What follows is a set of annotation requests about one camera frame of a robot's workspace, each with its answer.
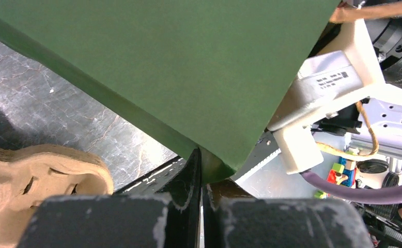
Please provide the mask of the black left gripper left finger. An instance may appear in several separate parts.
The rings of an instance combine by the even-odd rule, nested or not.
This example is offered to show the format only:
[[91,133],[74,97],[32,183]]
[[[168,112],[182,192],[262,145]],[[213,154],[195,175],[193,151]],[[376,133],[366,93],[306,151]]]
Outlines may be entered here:
[[47,198],[18,247],[198,247],[200,149],[152,193]]

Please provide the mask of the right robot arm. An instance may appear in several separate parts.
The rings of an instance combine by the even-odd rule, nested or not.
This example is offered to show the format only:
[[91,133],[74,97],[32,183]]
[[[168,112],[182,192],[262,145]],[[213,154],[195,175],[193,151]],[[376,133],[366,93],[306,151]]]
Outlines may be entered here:
[[[385,82],[402,89],[402,17],[365,18]],[[372,98],[364,109],[379,150],[402,157],[402,104]]]

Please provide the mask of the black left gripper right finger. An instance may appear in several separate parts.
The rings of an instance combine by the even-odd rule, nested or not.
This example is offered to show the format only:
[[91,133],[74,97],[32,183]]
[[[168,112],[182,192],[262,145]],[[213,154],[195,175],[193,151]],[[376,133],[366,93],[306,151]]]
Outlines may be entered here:
[[355,208],[337,199],[258,199],[232,180],[203,186],[206,247],[372,247]]

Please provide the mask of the green paper bag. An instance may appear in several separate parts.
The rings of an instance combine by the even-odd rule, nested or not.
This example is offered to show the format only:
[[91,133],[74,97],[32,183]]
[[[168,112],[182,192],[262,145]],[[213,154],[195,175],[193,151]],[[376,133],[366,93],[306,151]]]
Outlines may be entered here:
[[158,142],[203,181],[246,162],[339,1],[0,1],[0,41]]

